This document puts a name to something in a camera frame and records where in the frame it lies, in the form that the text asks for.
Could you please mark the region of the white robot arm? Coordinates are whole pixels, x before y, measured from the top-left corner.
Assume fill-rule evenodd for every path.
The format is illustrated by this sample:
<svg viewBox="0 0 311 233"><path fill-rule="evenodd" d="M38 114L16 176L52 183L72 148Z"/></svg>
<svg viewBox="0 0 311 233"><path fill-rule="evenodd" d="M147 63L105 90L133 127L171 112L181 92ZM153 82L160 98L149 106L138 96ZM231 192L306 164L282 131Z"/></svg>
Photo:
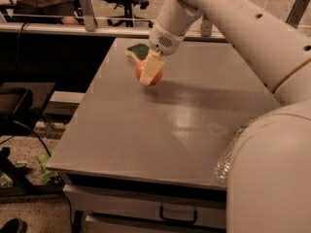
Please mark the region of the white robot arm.
<svg viewBox="0 0 311 233"><path fill-rule="evenodd" d="M163 59L206 16L250 68L239 90L277 103L235 136L218 162L227 233L311 233L310 39L249 0L164 0L139 81L151 84Z"/></svg>

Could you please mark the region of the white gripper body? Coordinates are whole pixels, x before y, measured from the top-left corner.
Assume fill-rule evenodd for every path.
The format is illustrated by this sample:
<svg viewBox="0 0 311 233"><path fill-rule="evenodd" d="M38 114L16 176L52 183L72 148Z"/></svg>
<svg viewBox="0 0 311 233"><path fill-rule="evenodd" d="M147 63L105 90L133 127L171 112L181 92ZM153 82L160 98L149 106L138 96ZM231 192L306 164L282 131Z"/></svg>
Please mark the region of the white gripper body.
<svg viewBox="0 0 311 233"><path fill-rule="evenodd" d="M149 45L153 51L164 56L173 54L185 38L186 31L177 24L172 27L163 26L157 21L149 36Z"/></svg>

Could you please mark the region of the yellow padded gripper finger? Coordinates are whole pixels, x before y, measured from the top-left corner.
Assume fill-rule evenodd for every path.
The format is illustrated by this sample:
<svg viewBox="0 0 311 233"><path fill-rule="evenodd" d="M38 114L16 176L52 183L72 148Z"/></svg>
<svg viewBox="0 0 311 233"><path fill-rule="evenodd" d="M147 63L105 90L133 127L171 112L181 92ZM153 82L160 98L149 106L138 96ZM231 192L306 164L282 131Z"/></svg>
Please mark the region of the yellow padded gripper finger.
<svg viewBox="0 0 311 233"><path fill-rule="evenodd" d="M164 60L159 51L149 50L145 59L144 70L139 82L143 85L149 85L159 70L162 71Z"/></svg>

